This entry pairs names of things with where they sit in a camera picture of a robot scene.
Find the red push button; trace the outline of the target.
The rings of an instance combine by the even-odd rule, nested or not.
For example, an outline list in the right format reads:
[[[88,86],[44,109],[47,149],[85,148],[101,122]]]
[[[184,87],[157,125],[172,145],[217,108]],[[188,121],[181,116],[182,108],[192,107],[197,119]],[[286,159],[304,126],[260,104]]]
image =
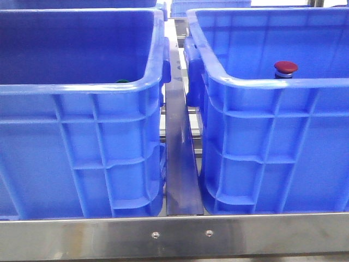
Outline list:
[[[298,65],[291,61],[277,61],[274,68],[276,79],[292,79],[294,72],[298,70]]]

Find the green push button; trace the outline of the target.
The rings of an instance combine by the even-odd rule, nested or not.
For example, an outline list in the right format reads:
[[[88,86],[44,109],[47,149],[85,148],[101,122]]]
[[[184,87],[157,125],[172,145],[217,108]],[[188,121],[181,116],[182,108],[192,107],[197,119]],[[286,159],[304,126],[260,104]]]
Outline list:
[[[115,83],[117,84],[124,84],[124,83],[129,83],[130,81],[129,80],[126,80],[126,79],[119,79],[117,80]]]

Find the blue right plastic bin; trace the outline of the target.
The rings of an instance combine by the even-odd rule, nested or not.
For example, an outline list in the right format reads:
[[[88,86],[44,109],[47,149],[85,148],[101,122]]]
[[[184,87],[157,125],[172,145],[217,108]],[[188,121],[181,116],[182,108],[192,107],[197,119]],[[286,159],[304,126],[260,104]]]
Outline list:
[[[348,211],[348,9],[187,11],[215,214]],[[298,65],[276,79],[274,64]]]

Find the blue plastic bin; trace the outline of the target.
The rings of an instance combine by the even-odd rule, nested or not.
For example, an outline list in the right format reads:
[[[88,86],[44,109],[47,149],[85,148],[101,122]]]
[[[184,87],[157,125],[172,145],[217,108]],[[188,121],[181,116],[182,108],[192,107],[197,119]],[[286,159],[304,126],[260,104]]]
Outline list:
[[[187,11],[215,214],[348,211],[348,9]],[[298,65],[276,79],[274,64]]]
[[[1,220],[158,215],[170,80],[160,10],[1,10]]]

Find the blue left plastic bin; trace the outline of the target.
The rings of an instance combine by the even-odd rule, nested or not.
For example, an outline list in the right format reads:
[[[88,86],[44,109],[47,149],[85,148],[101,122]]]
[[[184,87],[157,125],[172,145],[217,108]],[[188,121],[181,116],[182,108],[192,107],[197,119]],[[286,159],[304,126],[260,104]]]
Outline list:
[[[170,80],[160,10],[1,10],[1,220],[158,215]]]

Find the blue rear right bin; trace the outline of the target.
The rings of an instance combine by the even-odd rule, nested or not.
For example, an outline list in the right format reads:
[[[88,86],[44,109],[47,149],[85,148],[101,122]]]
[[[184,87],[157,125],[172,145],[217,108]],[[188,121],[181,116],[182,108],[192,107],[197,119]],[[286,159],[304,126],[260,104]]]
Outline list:
[[[186,17],[189,9],[200,8],[249,8],[251,1],[230,0],[230,1],[207,1],[207,0],[185,0],[172,1],[170,16],[174,18]]]

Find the blue rear left bin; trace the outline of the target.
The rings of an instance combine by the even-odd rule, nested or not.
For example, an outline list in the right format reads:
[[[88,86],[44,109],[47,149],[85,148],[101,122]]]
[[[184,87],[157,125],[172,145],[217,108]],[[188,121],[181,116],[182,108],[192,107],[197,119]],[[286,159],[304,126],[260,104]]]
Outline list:
[[[75,9],[75,8],[157,8],[166,10],[165,1],[117,0],[32,0],[1,1],[1,9]]]

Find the steel divider rail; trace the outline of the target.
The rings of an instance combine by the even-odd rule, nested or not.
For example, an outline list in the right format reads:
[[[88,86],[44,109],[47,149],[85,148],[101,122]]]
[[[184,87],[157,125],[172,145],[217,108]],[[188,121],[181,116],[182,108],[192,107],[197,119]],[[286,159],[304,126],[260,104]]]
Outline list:
[[[176,38],[170,40],[169,49],[172,80],[165,88],[166,215],[200,216],[204,208]]]

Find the steel front shelf rail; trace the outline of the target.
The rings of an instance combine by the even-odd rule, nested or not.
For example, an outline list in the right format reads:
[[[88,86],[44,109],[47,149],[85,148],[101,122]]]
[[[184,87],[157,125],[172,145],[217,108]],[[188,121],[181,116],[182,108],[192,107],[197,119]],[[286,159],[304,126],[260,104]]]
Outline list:
[[[1,260],[348,252],[348,214],[2,221]]]

